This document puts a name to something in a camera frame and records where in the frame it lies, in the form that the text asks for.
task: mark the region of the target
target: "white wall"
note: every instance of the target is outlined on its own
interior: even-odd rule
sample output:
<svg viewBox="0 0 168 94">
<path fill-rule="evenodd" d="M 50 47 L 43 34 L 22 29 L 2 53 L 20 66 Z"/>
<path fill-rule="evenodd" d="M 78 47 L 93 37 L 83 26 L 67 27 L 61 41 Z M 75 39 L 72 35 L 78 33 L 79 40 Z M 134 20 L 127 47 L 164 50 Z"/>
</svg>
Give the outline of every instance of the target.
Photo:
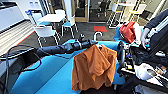
<svg viewBox="0 0 168 94">
<path fill-rule="evenodd" d="M 2 1 L 16 2 L 25 19 L 29 19 L 25 11 L 29 9 L 42 10 L 39 0 L 2 0 Z"/>
</svg>

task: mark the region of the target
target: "white pole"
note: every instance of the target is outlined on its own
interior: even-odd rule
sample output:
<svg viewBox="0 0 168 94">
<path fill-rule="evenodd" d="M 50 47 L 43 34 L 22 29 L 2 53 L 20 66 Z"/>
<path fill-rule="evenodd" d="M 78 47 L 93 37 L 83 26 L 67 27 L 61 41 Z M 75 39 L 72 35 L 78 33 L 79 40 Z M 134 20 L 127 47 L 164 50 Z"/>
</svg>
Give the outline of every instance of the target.
<svg viewBox="0 0 168 94">
<path fill-rule="evenodd" d="M 162 0 L 162 1 L 160 2 L 160 4 L 158 5 L 158 7 L 156 8 L 155 12 L 153 13 L 152 17 L 150 18 L 150 20 L 151 20 L 152 18 L 154 18 L 154 17 L 157 15 L 157 13 L 158 13 L 159 10 L 161 9 L 161 7 L 162 7 L 162 5 L 163 5 L 163 3 L 164 3 L 165 1 L 166 1 L 166 0 Z"/>
</svg>

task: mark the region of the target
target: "orange towel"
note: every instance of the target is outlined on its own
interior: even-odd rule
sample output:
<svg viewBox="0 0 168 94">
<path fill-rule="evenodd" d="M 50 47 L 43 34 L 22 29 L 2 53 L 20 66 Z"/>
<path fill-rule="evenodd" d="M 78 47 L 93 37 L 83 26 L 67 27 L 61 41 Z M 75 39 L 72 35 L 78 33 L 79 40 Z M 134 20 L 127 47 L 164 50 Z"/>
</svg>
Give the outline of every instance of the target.
<svg viewBox="0 0 168 94">
<path fill-rule="evenodd" d="M 74 57 L 72 90 L 99 89 L 103 83 L 111 86 L 115 73 L 117 52 L 104 45 L 93 45 Z"/>
</svg>

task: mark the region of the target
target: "cable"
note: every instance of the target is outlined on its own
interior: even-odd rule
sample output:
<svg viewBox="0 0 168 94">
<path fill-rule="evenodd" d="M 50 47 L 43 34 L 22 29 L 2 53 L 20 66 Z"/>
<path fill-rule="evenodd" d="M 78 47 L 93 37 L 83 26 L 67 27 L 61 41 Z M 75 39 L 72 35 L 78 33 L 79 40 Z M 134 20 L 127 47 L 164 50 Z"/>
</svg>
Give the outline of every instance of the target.
<svg viewBox="0 0 168 94">
<path fill-rule="evenodd" d="M 26 70 L 20 70 L 20 71 L 18 71 L 18 72 L 15 72 L 14 74 L 16 74 L 16 73 L 21 73 L 21 72 L 25 72 L 25 71 L 33 71 L 33 70 L 36 70 L 36 69 L 38 69 L 40 66 L 41 66 L 41 64 L 42 64 L 42 61 L 41 61 L 41 59 L 40 59 L 40 57 L 36 54 L 36 53 L 33 53 L 38 59 L 39 59 L 39 61 L 40 61 L 40 64 L 36 67 L 36 68 L 34 68 L 34 69 L 26 69 Z"/>
<path fill-rule="evenodd" d="M 8 56 L 9 56 L 9 52 L 15 48 L 15 47 L 19 47 L 19 46 L 26 46 L 26 47 L 31 47 L 31 46 L 27 46 L 27 45 L 17 45 L 17 46 L 13 46 L 11 47 L 6 55 L 6 79 L 5 79 L 5 88 L 4 88 L 4 94 L 6 94 L 6 92 L 8 92 L 7 90 L 7 85 L 8 85 L 8 76 L 9 76 L 9 61 L 8 61 Z"/>
</svg>

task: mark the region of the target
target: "glass door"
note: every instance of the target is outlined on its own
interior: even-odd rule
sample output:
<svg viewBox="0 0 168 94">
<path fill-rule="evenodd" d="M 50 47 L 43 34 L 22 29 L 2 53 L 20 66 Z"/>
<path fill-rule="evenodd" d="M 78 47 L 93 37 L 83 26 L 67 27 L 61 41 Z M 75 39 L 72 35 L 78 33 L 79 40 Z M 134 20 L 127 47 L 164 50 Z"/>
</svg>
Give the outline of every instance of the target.
<svg viewBox="0 0 168 94">
<path fill-rule="evenodd" d="M 107 22 L 115 0 L 89 0 L 89 22 Z"/>
<path fill-rule="evenodd" d="M 88 0 L 72 0 L 72 12 L 76 22 L 87 22 Z"/>
</svg>

